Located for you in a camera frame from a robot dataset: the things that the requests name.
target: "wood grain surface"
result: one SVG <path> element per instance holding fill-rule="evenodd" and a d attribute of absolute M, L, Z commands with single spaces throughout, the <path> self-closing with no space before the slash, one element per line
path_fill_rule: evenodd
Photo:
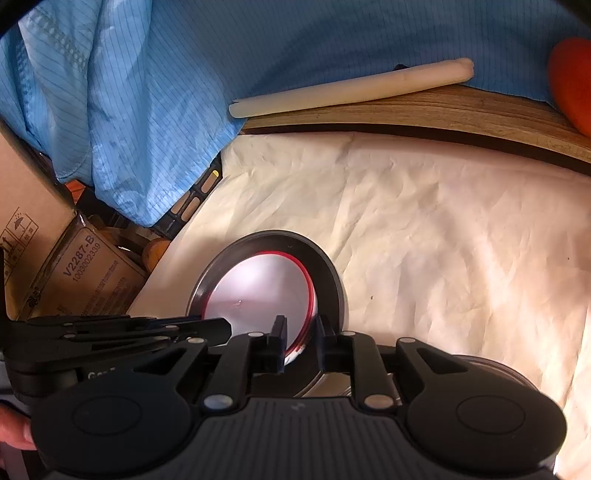
<path fill-rule="evenodd" d="M 454 130 L 520 142 L 591 163 L 591 138 L 578 133 L 550 105 L 463 85 L 254 117 L 248 119 L 243 132 L 313 124 L 410 125 Z"/>

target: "blue garment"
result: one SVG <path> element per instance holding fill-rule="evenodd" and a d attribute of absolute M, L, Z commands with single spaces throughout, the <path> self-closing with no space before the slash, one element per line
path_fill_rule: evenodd
<path fill-rule="evenodd" d="M 554 0 L 45 0 L 0 40 L 0 115 L 148 226 L 238 134 L 235 98 L 470 57 L 469 85 L 551 101 L 574 35 Z"/>

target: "fingernail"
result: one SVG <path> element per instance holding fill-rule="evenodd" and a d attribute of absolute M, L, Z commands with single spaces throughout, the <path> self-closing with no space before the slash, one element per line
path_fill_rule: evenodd
<path fill-rule="evenodd" d="M 23 435 L 26 441 L 28 441 L 29 443 L 33 443 L 33 435 L 31 435 L 31 424 L 25 424 Z"/>

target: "silver rivet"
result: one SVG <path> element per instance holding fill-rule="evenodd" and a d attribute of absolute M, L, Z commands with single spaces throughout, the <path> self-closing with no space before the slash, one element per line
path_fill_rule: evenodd
<path fill-rule="evenodd" d="M 376 393 L 365 397 L 363 403 L 367 408 L 371 408 L 372 410 L 386 410 L 392 408 L 395 402 L 392 397 Z"/>
<path fill-rule="evenodd" d="M 234 404 L 232 397 L 223 394 L 209 395 L 203 400 L 209 410 L 226 410 Z"/>

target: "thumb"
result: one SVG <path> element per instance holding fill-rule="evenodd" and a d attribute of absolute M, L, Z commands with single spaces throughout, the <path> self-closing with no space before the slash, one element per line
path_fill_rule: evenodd
<path fill-rule="evenodd" d="M 19 450 L 35 450 L 31 422 L 19 412 L 0 404 L 0 442 Z"/>

